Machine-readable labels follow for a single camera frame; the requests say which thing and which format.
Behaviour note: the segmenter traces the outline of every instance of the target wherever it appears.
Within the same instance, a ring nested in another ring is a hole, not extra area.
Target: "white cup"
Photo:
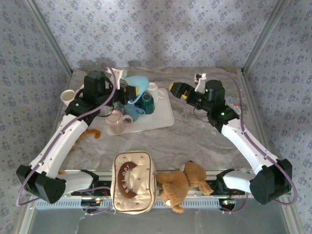
[[[165,94],[158,89],[156,83],[154,82],[149,83],[149,87],[147,91],[150,95],[152,95],[154,102],[157,102],[159,99],[165,98]]]
[[[66,106],[69,105],[69,103],[75,99],[75,91],[74,90],[71,90],[71,89],[68,89],[68,90],[65,90],[61,95],[60,95],[60,99],[62,100],[62,102],[64,102],[64,104]]]

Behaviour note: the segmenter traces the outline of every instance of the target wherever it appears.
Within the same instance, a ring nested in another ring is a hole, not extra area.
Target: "light blue mug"
[[[136,99],[132,101],[128,101],[129,104],[135,104],[140,97],[143,95],[144,91],[148,90],[149,81],[145,76],[133,76],[125,78],[125,81],[130,86],[134,86],[137,88]]]
[[[136,107],[134,104],[127,104],[124,108],[124,114],[130,115],[133,119],[133,122],[135,122],[140,115],[145,114],[145,111],[139,107]]]

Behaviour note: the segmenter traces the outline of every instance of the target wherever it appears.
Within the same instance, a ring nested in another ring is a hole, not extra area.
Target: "teal mug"
[[[130,115],[133,119],[133,122],[137,121],[140,115],[145,114],[145,110],[135,106],[134,104],[127,104],[124,106],[124,114]]]
[[[142,97],[140,98],[140,107],[145,111],[146,115],[150,115],[154,112],[155,110],[155,105],[154,105],[154,99],[153,96],[144,93]]]

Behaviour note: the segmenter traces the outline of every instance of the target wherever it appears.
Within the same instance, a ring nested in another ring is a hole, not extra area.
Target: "bag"
[[[154,164],[147,152],[117,155],[111,187],[114,209],[133,215],[149,211],[156,200],[155,175]]]

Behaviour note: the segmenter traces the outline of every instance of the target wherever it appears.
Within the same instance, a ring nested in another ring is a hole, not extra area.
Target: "marble surface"
[[[74,71],[69,89],[78,89],[83,84],[84,76],[81,70]],[[237,77],[236,68],[231,67],[129,68],[128,76],[144,75],[149,81],[156,82],[159,88],[168,90],[172,82],[178,81],[195,87],[194,74],[202,72],[228,72]],[[233,82],[223,76],[214,78],[222,81],[226,97],[231,96],[238,102],[238,94]],[[256,136],[243,91],[242,95],[245,124]],[[111,170],[116,155],[130,150],[147,151],[152,156],[157,170],[173,170],[187,160],[196,161],[206,170],[250,168],[246,159],[228,139],[210,124],[194,116],[193,107],[171,93],[169,97],[175,117],[172,127],[109,136],[105,129],[105,119],[96,117],[89,128],[100,130],[101,137],[94,139],[94,135],[84,136],[76,144],[74,151],[68,154],[61,169]],[[196,111],[196,115],[206,120],[204,112]]]

